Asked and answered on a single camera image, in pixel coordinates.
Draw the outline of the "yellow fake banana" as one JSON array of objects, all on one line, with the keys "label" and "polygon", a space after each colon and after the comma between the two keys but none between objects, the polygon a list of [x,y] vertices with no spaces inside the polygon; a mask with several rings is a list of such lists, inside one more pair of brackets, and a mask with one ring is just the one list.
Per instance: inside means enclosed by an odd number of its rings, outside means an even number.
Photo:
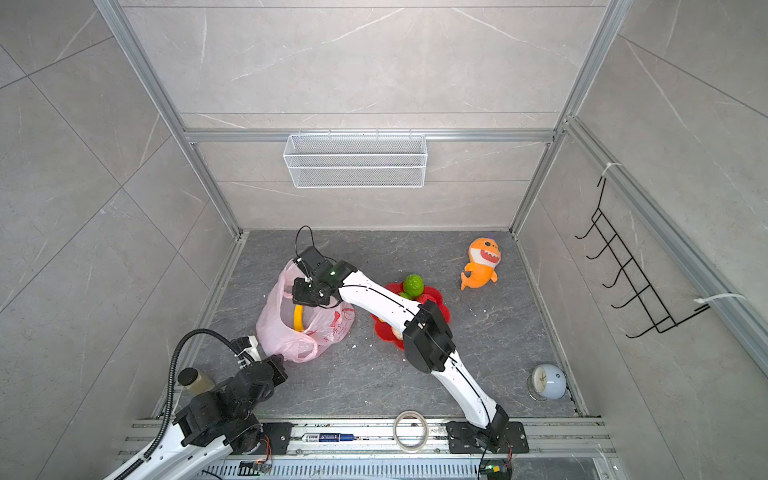
[{"label": "yellow fake banana", "polygon": [[293,329],[296,332],[303,332],[305,330],[303,316],[304,316],[304,306],[295,305],[294,313],[293,313]]}]

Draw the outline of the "pink plastic bag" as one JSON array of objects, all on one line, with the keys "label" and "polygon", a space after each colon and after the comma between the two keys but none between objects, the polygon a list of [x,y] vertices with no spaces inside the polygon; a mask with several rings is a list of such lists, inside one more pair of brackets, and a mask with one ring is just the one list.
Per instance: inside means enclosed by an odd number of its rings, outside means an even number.
[{"label": "pink plastic bag", "polygon": [[256,338],[267,356],[280,354],[294,363],[311,361],[341,342],[353,326],[355,311],[347,302],[333,308],[294,304],[293,283],[304,278],[288,261],[266,297],[256,323]]}]

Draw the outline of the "red flower-shaped plate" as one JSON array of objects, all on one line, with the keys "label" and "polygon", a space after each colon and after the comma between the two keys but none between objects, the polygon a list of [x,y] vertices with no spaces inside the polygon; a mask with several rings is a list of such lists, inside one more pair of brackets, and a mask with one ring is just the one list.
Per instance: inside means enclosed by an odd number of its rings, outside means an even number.
[{"label": "red flower-shaped plate", "polygon": [[[385,286],[385,288],[395,294],[400,294],[404,292],[403,289],[403,283],[389,283]],[[422,294],[418,297],[416,297],[416,301],[418,303],[424,303],[427,300],[434,301],[442,315],[445,319],[446,323],[449,324],[451,322],[451,313],[449,308],[444,304],[444,299],[441,294],[441,292],[431,286],[425,286]],[[375,315],[371,315],[371,318],[374,320],[374,333],[375,335],[384,342],[389,342],[394,344],[399,350],[404,350],[404,343],[403,340],[397,337],[393,331],[392,327],[388,325],[387,323],[380,320]]]}]

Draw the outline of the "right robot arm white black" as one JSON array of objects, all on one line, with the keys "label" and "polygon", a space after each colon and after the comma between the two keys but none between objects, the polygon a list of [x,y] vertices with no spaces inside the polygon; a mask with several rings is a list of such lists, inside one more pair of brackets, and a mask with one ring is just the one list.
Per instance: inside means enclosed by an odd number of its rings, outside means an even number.
[{"label": "right robot arm white black", "polygon": [[353,265],[333,262],[314,246],[296,254],[304,277],[294,281],[293,302],[326,307],[333,299],[360,307],[402,336],[408,362],[438,379],[461,407],[475,443],[494,453],[506,446],[509,416],[462,362],[439,306],[409,300],[375,283]]}]

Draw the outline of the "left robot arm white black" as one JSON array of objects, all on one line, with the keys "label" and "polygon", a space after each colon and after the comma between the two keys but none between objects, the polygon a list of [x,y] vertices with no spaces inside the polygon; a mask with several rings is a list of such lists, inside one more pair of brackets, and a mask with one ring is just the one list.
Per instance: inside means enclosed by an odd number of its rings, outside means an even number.
[{"label": "left robot arm white black", "polygon": [[264,436],[255,407],[286,379],[280,354],[241,369],[193,397],[163,433],[108,477],[191,479],[219,459],[253,451]]}]

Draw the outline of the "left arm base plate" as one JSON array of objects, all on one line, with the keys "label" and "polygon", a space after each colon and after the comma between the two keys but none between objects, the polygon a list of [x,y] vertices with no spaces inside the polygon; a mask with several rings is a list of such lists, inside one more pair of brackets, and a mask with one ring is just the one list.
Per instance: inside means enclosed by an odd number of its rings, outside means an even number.
[{"label": "left arm base plate", "polygon": [[262,423],[256,430],[245,434],[242,455],[285,455],[291,439],[293,424],[290,422]]}]

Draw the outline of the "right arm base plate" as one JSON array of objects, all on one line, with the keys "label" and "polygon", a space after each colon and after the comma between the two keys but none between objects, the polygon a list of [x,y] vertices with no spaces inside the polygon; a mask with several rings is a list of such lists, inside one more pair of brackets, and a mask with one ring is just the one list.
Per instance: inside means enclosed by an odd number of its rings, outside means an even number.
[{"label": "right arm base plate", "polygon": [[509,453],[527,454],[530,447],[524,426],[520,422],[507,422],[480,430],[469,422],[451,421],[446,424],[451,454]]}]

